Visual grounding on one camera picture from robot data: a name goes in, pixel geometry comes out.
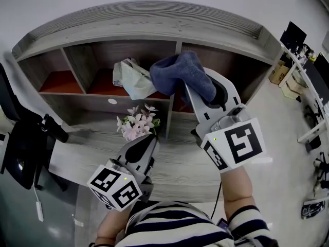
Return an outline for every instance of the crumpled bag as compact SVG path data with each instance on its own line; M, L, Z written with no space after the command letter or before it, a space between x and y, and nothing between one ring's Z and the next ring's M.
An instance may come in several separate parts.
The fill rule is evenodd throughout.
M124 87L132 100L145 99L157 91L150 72L138 66L132 58L114 64L113 85Z

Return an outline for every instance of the striped shirt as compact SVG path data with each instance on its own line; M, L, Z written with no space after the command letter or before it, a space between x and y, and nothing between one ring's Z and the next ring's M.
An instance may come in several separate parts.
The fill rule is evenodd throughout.
M196 207L183 202L160 202L132 215L125 237L116 247L147 246L277 246L259 210L245 206L216 226Z

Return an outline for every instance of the white marker cube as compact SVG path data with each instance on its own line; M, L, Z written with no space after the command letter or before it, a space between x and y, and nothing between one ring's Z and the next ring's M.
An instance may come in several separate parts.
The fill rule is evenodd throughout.
M201 148L206 151L221 173L266 154L257 118L206 134Z
M100 165L87 182L97 198L112 208L122 211L141 195L132 175Z

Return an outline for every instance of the blue towel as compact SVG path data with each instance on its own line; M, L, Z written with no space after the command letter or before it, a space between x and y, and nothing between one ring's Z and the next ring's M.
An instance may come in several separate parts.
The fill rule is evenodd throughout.
M216 96L215 86L193 51L183 51L154 63L150 73L155 88L163 94L174 94L183 81L208 102Z

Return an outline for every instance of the black chair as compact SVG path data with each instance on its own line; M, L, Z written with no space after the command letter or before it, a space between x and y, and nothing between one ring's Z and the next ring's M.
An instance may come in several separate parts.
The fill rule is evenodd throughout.
M20 104L1 64L0 105L5 116L15 121L12 132L7 134L7 140L4 142L0 173L3 174L6 168L24 188L30 189L34 182L34 187L41 189L38 181L42 166L48 170L56 139L64 143L68 135L49 115L42 118ZM66 184L56 175L50 175L62 191L67 189Z

